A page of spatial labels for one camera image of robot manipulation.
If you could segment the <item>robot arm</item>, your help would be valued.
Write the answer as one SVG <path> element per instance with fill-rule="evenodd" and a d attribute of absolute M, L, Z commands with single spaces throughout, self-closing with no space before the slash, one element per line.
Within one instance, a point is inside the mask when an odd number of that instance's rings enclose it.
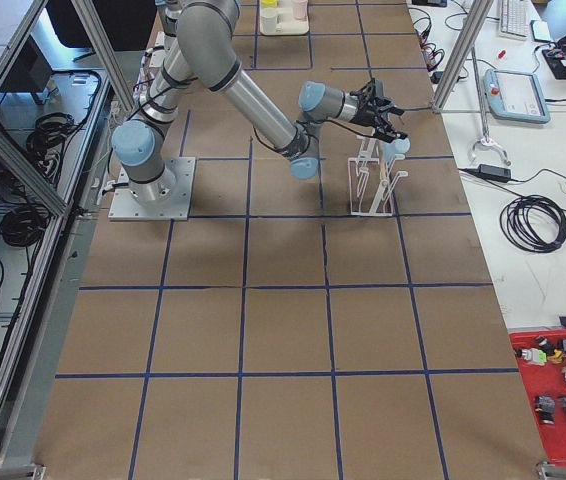
<path fill-rule="evenodd" d="M 244 71 L 232 46 L 239 2 L 163 5 L 166 56 L 137 110 L 112 136 L 112 148 L 128 177 L 127 196 L 136 205 L 156 207 L 179 195 L 178 176 L 161 149 L 178 115 L 179 100 L 195 80 L 228 100 L 269 141 L 271 150 L 289 161 L 292 175 L 299 179 L 317 174 L 320 129 L 328 121 L 370 127 L 373 138 L 386 145 L 408 146 L 406 134 L 388 119 L 403 111 L 385 96 L 381 81 L 372 79 L 351 92 L 308 81 L 299 95 L 300 115 L 291 121 Z"/>

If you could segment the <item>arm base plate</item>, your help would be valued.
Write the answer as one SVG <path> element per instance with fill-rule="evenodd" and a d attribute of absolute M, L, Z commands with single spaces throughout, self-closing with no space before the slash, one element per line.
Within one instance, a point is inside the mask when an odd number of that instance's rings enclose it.
<path fill-rule="evenodd" d="M 121 168 L 117 187 L 109 209 L 113 221 L 163 221 L 188 219 L 196 158 L 167 158 L 162 176 L 153 183 L 130 181 Z"/>

